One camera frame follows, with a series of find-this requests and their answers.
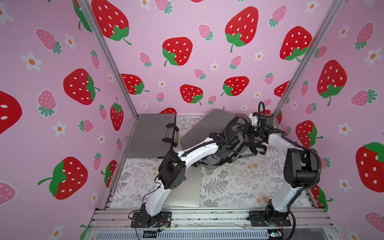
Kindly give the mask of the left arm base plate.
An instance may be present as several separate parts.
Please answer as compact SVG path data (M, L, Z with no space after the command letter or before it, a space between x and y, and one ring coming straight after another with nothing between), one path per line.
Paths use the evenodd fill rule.
M160 212L154 217L150 217L146 212L135 212L131 228L161 228L169 227L172 221L172 212Z

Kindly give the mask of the grey zippered laptop sleeve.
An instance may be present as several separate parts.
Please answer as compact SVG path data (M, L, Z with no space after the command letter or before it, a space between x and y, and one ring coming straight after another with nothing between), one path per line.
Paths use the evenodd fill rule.
M175 114L141 114L126 150L128 158L162 159L178 145Z

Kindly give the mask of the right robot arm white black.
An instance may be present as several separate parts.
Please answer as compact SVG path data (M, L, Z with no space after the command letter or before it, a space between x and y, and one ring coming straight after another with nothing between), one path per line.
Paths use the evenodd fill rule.
M314 187L320 180L321 160L314 149L304 147L288 138L287 133L274 127L274 117L266 114L265 103L259 102L258 111L250 114L251 123L245 127L250 150L276 148L286 157L284 180L277 195L268 201L264 211L250 211L247 217L253 225L286 225L291 206L305 190Z

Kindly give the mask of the silver laptop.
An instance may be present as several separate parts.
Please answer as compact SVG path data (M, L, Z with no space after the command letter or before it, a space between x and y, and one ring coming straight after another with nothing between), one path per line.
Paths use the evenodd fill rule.
M191 207L200 206L202 167L190 167L186 170L185 180L180 186L172 190L163 206Z

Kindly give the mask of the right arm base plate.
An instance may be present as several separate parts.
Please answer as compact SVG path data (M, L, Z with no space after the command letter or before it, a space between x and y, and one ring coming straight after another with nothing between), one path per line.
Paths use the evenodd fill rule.
M246 217L253 227L290 227L289 213L249 211Z

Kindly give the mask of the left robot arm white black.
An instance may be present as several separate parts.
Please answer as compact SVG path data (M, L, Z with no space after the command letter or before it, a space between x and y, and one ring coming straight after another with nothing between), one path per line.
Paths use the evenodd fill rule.
M149 225L158 217L171 190L182 184L186 170L193 164L201 163L215 169L237 160L244 146L243 134L228 129L222 133L211 133L201 143L184 151L177 153L173 150L168 151L157 175L160 185L149 200L141 206L142 220Z

